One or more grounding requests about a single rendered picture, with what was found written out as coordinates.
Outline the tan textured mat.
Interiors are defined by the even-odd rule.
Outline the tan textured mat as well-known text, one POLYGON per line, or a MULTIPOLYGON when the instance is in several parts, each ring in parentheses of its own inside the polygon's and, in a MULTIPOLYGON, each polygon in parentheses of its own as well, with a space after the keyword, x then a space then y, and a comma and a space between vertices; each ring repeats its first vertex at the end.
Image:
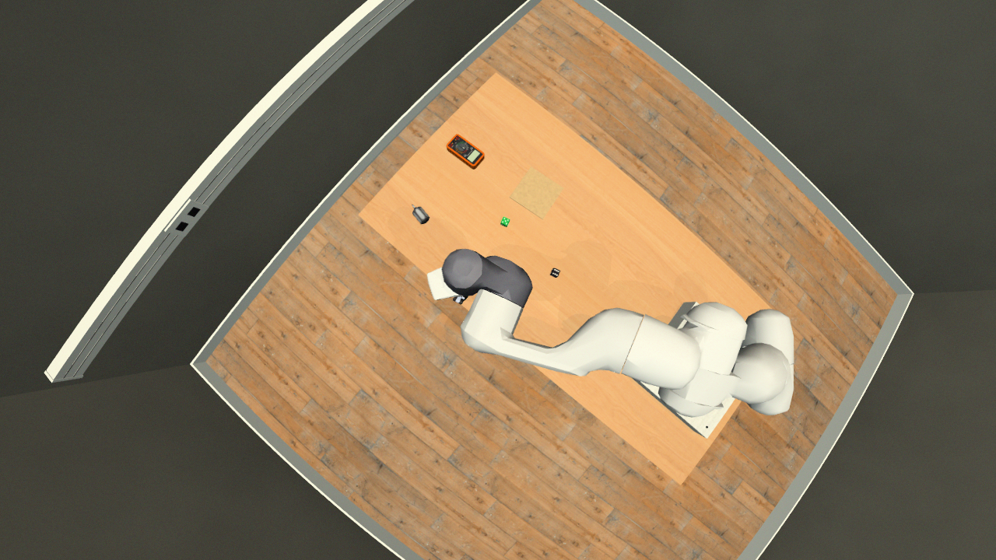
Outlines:
POLYGON ((510 198, 536 214, 539 219, 544 219, 545 214, 550 212, 550 208, 557 201, 562 190, 561 185, 531 166, 510 198))

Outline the orange digital multimeter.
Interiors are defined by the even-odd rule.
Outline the orange digital multimeter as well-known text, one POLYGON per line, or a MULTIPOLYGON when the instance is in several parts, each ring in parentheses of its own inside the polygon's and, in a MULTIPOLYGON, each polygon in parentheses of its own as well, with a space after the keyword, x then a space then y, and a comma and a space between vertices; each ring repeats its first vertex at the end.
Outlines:
POLYGON ((446 149, 473 170, 477 169, 478 164, 485 159, 484 152, 466 141, 461 135, 455 135, 450 142, 446 143, 446 149))

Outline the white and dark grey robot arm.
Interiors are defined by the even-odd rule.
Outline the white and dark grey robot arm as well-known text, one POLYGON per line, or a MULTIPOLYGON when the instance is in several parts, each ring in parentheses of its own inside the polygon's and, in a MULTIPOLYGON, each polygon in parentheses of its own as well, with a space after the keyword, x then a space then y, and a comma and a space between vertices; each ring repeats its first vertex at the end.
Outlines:
POLYGON ((679 330, 646 314, 612 308, 588 319, 568 341, 549 347, 514 339, 533 287, 513 261, 458 249, 427 279, 433 300, 478 290, 461 324, 464 343, 478 353, 575 376, 622 369, 623 375, 659 387, 663 403, 683 417, 722 410, 730 397, 763 415, 786 412, 792 403, 794 335, 790 318, 779 310, 759 310, 745 321, 736 309, 701 303, 682 315, 687 322, 679 330))

